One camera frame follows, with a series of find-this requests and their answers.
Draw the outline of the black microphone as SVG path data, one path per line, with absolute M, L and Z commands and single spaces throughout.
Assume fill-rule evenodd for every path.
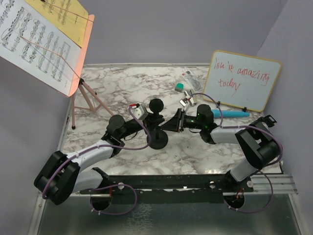
M 149 103 L 149 109 L 154 113 L 160 113 L 164 108 L 164 103 L 159 98 L 154 98 Z

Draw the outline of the blue toy microphone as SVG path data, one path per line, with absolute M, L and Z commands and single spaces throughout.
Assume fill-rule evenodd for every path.
M 213 113 L 214 118 L 220 118 L 221 113 L 219 110 L 211 110 Z M 249 117 L 250 113 L 248 112 L 242 112 L 242 111 L 227 111 L 227 110 L 222 110 L 222 116 L 224 118 L 244 118 L 244 117 Z

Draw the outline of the pink music stand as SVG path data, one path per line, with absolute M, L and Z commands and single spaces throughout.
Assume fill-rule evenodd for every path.
M 82 70 L 83 70 L 83 65 L 90 41 L 90 36 L 91 36 L 91 31 L 93 27 L 93 22 L 94 22 L 95 16 L 94 15 L 89 15 L 88 20 L 87 20 L 87 25 L 86 25 L 86 30 L 85 30 L 85 35 L 84 35 L 84 42 L 83 46 L 81 47 L 79 58 L 75 67 L 75 73 L 73 77 L 73 83 L 70 88 L 69 92 L 69 97 L 70 97 L 70 108 L 71 108 L 71 127 L 73 130 L 76 129 L 76 124 L 75 124 L 75 109 L 80 109 L 80 110 L 87 110 L 91 111 L 92 113 L 96 113 L 97 110 L 100 107 L 103 107 L 111 116 L 113 116 L 113 112 L 109 109 L 109 107 L 97 96 L 97 92 L 95 92 L 81 77 L 82 75 Z M 88 108 L 85 107 L 79 107 L 75 106 L 75 93 L 76 91 L 79 90 L 85 99 Z M 95 98 L 99 105 L 95 106 L 92 104 L 91 100 L 89 99 L 86 91 L 88 91 L 93 98 Z

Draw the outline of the yellow sheet music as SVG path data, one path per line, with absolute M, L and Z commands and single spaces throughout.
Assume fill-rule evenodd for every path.
M 28 0 L 27 3 L 68 36 L 83 46 L 89 14 L 77 0 Z

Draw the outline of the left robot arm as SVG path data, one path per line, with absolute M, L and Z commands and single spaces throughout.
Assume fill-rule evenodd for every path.
M 43 199 L 49 199 L 55 205 L 63 203 L 73 192 L 81 171 L 101 160 L 117 155 L 122 149 L 139 151 L 147 148 L 152 143 L 151 132 L 163 121 L 162 115 L 152 113 L 148 113 L 143 122 L 136 117 L 125 121 L 121 115 L 112 116 L 105 135 L 97 143 L 78 152 L 52 153 L 35 178 L 34 186 L 42 192 Z M 121 139 L 140 130 L 144 130 L 147 134 L 147 144 L 138 148 L 125 147 Z

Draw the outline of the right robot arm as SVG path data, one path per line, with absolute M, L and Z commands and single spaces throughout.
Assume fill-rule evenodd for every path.
M 225 174 L 225 187 L 229 191 L 238 190 L 243 180 L 253 173 L 262 170 L 272 160 L 281 156 L 282 146 L 270 133 L 266 125 L 275 122 L 271 116 L 261 117 L 250 125 L 238 127 L 219 126 L 214 122 L 214 114 L 209 105 L 197 107 L 195 116 L 188 116 L 181 108 L 163 125 L 164 131 L 181 132 L 185 128 L 200 130 L 205 143 L 238 144 L 245 158 Z

